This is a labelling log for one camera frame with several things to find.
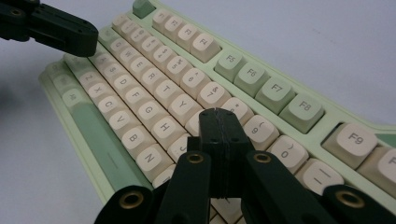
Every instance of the black plastic part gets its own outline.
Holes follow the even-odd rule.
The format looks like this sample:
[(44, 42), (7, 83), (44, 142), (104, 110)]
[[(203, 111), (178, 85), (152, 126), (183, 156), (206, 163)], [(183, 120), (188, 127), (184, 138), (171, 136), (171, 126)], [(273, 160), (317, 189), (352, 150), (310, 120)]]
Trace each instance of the black plastic part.
[(396, 216), (390, 211), (350, 186), (327, 187), (320, 202), (340, 223), (396, 223)]
[(98, 31), (87, 21), (45, 4), (29, 20), (30, 36), (35, 41), (79, 57), (96, 51)]
[(95, 224), (146, 224), (152, 217), (153, 193), (144, 187), (130, 186), (117, 191), (95, 220)]
[(210, 197), (242, 197), (246, 183), (243, 158), (254, 150), (254, 146), (233, 112), (221, 108), (207, 109), (199, 115), (199, 120), (198, 148), (209, 154), (213, 161)]
[(249, 152), (245, 174), (249, 187), (243, 200), (257, 198), (271, 223), (336, 223), (273, 154)]
[(87, 21), (38, 0), (0, 0), (0, 37), (35, 41), (55, 49), (89, 57), (96, 51), (97, 29)]
[(155, 223), (209, 222), (210, 163), (210, 157), (204, 152), (190, 151), (181, 155)]

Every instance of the keyboard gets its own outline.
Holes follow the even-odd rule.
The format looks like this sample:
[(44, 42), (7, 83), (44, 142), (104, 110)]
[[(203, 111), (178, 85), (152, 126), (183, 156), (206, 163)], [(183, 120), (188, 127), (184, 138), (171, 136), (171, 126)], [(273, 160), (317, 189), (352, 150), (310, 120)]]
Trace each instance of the keyboard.
[[(65, 54), (39, 77), (98, 195), (171, 178), (198, 115), (233, 111), (257, 150), (321, 194), (354, 186), (396, 214), (396, 127), (374, 125), (159, 1), (100, 30), (94, 56)], [(244, 223), (213, 199), (211, 223)]]

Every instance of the function key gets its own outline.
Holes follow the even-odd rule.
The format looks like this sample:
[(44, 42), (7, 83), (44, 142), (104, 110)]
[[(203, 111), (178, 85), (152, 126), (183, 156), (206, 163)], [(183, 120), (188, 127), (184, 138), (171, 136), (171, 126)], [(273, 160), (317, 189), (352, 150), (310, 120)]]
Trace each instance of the function key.
[(295, 92), (289, 83), (270, 77), (257, 92), (255, 99), (272, 112), (279, 114), (294, 95)]
[(303, 93), (298, 94), (279, 114), (301, 133), (308, 133), (323, 115), (322, 105)]
[(165, 23), (171, 15), (172, 14), (168, 10), (163, 8), (159, 9), (152, 18), (152, 27), (163, 34)]
[(184, 26), (184, 21), (177, 16), (172, 16), (165, 23), (163, 34), (171, 39), (173, 42), (176, 42), (178, 31), (181, 27)]
[(246, 60), (240, 52), (232, 49), (225, 49), (216, 63), (215, 71), (230, 82), (233, 82), (236, 74), (238, 74), (245, 63)]
[(220, 51), (219, 43), (209, 34), (200, 34), (192, 42), (191, 54), (203, 63), (207, 63)]
[(270, 76), (263, 67), (255, 63), (246, 63), (238, 72), (233, 84), (254, 97), (268, 78)]
[(190, 52), (192, 41), (200, 34), (197, 27), (191, 24), (184, 25), (177, 34), (176, 43), (187, 52)]
[(375, 148), (377, 139), (374, 133), (353, 123), (340, 125), (323, 143), (323, 148), (352, 169), (356, 169)]
[(377, 147), (358, 172), (396, 198), (396, 148)]

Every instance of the white table surface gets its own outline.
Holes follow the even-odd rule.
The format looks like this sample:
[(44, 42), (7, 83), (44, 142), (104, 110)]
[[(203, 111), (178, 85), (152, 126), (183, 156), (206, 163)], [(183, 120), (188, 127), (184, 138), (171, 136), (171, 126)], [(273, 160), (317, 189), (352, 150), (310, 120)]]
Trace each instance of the white table surface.
[[(359, 116), (396, 124), (396, 2), (163, 1)], [(98, 28), (132, 6), (42, 3)], [(0, 223), (93, 223), (102, 209), (37, 80), (62, 55), (0, 39)]]

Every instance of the keyboard frame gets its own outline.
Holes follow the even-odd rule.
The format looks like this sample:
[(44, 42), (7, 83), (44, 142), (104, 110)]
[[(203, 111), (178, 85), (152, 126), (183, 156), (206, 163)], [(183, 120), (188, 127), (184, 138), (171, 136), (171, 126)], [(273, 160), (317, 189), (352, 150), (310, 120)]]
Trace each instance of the keyboard frame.
[[(269, 76), (278, 77), (285, 80), (286, 82), (291, 84), (296, 92), (306, 93), (319, 100), (325, 110), (325, 115), (308, 133), (301, 133), (297, 129), (290, 126), (285, 120), (281, 119), (278, 115), (274, 114), (271, 110), (256, 102), (253, 98), (251, 98), (243, 91), (237, 89), (227, 79), (217, 74), (213, 68), (215, 67), (221, 53), (212, 58), (208, 63), (201, 63), (198, 59), (194, 58), (183, 48), (179, 47), (176, 43), (152, 28), (152, 17), (157, 9), (147, 15), (147, 17), (145, 17), (144, 19), (138, 19), (133, 14), (132, 10), (126, 13), (126, 15), (128, 15), (132, 20), (137, 22), (143, 28), (147, 29), (153, 35), (157, 36), (166, 46), (169, 46), (171, 49), (173, 49), (176, 54), (186, 58), (193, 66), (203, 70), (212, 80), (220, 83), (227, 91), (229, 91), (231, 95), (238, 96), (239, 99), (241, 99), (248, 106), (250, 106), (255, 114), (263, 115), (268, 120), (270, 120), (279, 129), (279, 132), (281, 134), (291, 136), (296, 141), (298, 141), (303, 147), (308, 150), (310, 157), (317, 158), (321, 161), (324, 161), (325, 163), (330, 164), (331, 167), (345, 179), (346, 184), (358, 186), (359, 189), (366, 192), (367, 194), (375, 195), (376, 200), (378, 200), (381, 204), (387, 207), (393, 214), (396, 214), (395, 199), (393, 199), (375, 184), (371, 183), (365, 177), (359, 175), (355, 170), (349, 168), (343, 162), (339, 161), (336, 157), (334, 157), (334, 155), (332, 155), (321, 146), (321, 143), (326, 139), (329, 133), (331, 133), (333, 129), (337, 127), (337, 125), (344, 122), (351, 122), (358, 123), (372, 130), (378, 137), (379, 146), (396, 147), (396, 126), (377, 125), (365, 119), (359, 118), (358, 116), (347, 111), (330, 99), (318, 94), (315, 91), (310, 90), (308, 87), (297, 82), (293, 78), (280, 73), (279, 71), (275, 70), (275, 68), (266, 64), (262, 60), (259, 60), (258, 58), (249, 54), (243, 49), (238, 48), (236, 45), (232, 44), (226, 39), (215, 35), (214, 32), (211, 32), (202, 25), (190, 20), (183, 14), (173, 10), (172, 8), (164, 5), (157, 0), (151, 0), (150, 2), (157, 9), (165, 8), (170, 12), (174, 13), (175, 15), (180, 16), (184, 21), (196, 25), (199, 30), (213, 35), (218, 43), (221, 45), (222, 49), (236, 49), (243, 52), (248, 62), (254, 62), (263, 65)], [(64, 126), (64, 129), (69, 136), (73, 147), (75, 148), (79, 158), (81, 159), (81, 162), (83, 163), (84, 168), (86, 169), (96, 191), (98, 192), (100, 199), (103, 203), (106, 203), (108, 199), (113, 195), (114, 189), (111, 187), (111, 184), (107, 180), (105, 173), (100, 168), (100, 164), (93, 156), (88, 144), (84, 140), (71, 114), (69, 113), (67, 107), (64, 105), (62, 97), (58, 94), (53, 83), (50, 81), (48, 74), (44, 72), (40, 75), (39, 80), (47, 96), (49, 97), (49, 101), (51, 102), (54, 110), (56, 111), (59, 120)]]

